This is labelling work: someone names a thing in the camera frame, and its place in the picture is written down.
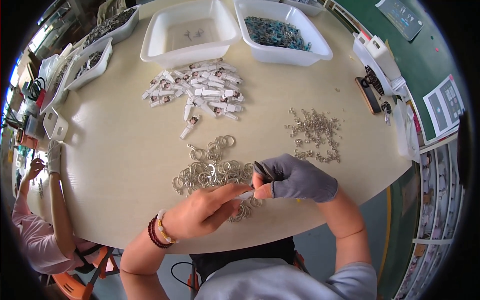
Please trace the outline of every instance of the round table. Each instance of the round table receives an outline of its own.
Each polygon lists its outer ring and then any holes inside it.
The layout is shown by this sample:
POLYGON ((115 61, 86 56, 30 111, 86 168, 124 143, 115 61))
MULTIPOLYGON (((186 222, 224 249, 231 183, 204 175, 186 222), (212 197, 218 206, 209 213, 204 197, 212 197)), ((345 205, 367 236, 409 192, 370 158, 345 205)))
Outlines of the round table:
MULTIPOLYGON (((103 75, 70 92, 61 108, 69 123, 61 158, 65 201, 75 234, 96 243, 125 248, 161 208, 171 208, 184 196, 172 179, 192 163, 187 143, 205 148, 219 135, 232 135, 236 145, 224 159, 261 161, 282 153, 294 154, 294 139, 285 124, 293 124, 290 107, 329 112, 341 122, 336 140, 341 162, 309 160, 337 178, 357 204, 394 182, 412 163, 396 148, 395 124, 383 114, 372 115, 354 79, 365 69, 352 51, 352 34, 329 12, 310 18, 333 51, 333 59, 310 67, 261 63, 252 58, 243 40, 230 46, 225 61, 238 68, 245 96, 239 121, 211 118, 199 108, 201 121, 185 140, 179 135, 186 97, 150 108, 142 93, 162 68, 140 60, 142 41, 151 16, 178 1, 154 1, 140 8, 132 35, 113 46, 103 75)), ((235 15, 232 1, 226 1, 235 15)), ((302 150, 325 152, 328 147, 302 150)), ((43 199, 38 185, 28 195, 31 210, 51 222, 48 177, 43 199)), ((270 199, 238 223, 170 247, 170 253, 219 252, 259 245, 295 235, 325 223, 311 200, 270 199)))

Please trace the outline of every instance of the hand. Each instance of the hand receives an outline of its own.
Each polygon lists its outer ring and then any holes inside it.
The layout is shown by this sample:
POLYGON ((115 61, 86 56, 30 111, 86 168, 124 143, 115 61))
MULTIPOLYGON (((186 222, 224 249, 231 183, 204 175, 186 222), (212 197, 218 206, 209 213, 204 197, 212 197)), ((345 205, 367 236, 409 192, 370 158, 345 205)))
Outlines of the hand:
POLYGON ((45 165, 43 163, 44 163, 43 160, 41 160, 40 158, 35 158, 34 160, 32 160, 32 162, 30 163, 30 169, 27 171, 27 174, 25 175, 25 179, 32 180, 35 177, 37 177, 40 171, 43 170, 43 168, 45 168, 45 165))
POLYGON ((50 141, 48 143, 47 158, 48 158, 48 174, 60 174, 60 156, 61 145, 58 141, 50 141))
POLYGON ((322 203, 335 198, 338 191, 335 178, 312 163, 289 154, 263 160, 261 164, 268 166, 283 180, 264 184, 260 170, 255 167, 252 183, 255 188, 254 197, 257 199, 282 197, 313 199, 322 203))
POLYGON ((162 224, 166 234, 183 240, 214 232, 229 216, 237 214, 240 200, 232 199, 251 189, 247 184, 229 183, 196 190, 165 213, 162 224))

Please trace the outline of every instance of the keys on keyring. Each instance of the keys on keyring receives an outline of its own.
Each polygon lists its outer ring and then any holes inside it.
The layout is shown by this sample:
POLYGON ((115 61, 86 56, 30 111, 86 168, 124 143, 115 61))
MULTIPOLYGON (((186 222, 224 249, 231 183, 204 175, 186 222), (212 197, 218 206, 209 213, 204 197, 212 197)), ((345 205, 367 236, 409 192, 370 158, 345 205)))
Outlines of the keys on keyring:
POLYGON ((388 102, 384 102, 382 103, 382 105, 380 106, 380 108, 384 111, 384 115, 385 115, 385 123, 390 126, 390 117, 388 116, 389 114, 392 113, 392 107, 390 106, 390 103, 388 102))

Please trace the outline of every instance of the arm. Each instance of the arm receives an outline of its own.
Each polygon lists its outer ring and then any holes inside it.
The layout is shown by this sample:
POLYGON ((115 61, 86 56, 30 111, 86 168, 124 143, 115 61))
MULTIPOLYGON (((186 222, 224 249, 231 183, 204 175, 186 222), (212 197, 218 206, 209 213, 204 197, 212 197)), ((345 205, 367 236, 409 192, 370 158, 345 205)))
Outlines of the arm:
MULTIPOLYGON (((174 240, 212 233, 230 215, 236 215, 240 201, 231 199, 250 189, 245 184, 228 184, 196 190, 165 213, 164 232, 174 240)), ((156 236, 163 244, 168 244, 155 227, 156 236)), ((165 249, 152 243, 147 229, 127 245, 120 262, 120 277, 128 299, 168 299, 156 274, 165 253, 165 249)))
POLYGON ((36 158, 32 160, 30 163, 30 169, 27 171, 27 174, 22 178, 20 181, 20 186, 18 187, 17 192, 17 200, 15 201, 15 205, 13 206, 13 215, 21 214, 21 215, 29 215, 30 209, 28 208, 27 204, 27 195, 28 191, 30 190, 30 180, 37 177, 41 170, 43 170, 45 166, 43 165, 43 161, 40 158, 36 158))
POLYGON ((76 246, 73 242, 72 223, 70 222, 67 205, 63 199, 63 193, 60 187, 61 146, 58 141, 51 141, 48 144, 47 156, 53 233, 60 252, 65 257, 73 259, 73 252, 76 246))
POLYGON ((313 164, 288 154, 264 160, 262 163, 275 173, 281 174, 283 180, 264 184, 260 171, 255 169, 252 183, 256 198, 313 199, 336 237, 335 269, 355 262, 372 263, 361 213, 334 178, 313 164))

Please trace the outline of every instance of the white bag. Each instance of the white bag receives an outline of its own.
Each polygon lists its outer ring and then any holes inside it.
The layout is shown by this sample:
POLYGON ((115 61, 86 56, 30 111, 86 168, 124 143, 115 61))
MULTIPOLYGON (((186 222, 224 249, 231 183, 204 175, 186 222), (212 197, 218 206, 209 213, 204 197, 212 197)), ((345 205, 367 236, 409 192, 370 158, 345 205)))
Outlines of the white bag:
POLYGON ((53 73, 57 69, 59 63, 59 55, 54 54, 49 58, 46 58, 42 61, 40 65, 40 69, 38 69, 38 77, 42 77, 45 79, 45 86, 43 88, 47 88, 48 84, 52 80, 53 73))
POLYGON ((420 163, 420 146, 413 115, 410 105, 399 99, 393 109, 398 153, 408 160, 420 163))

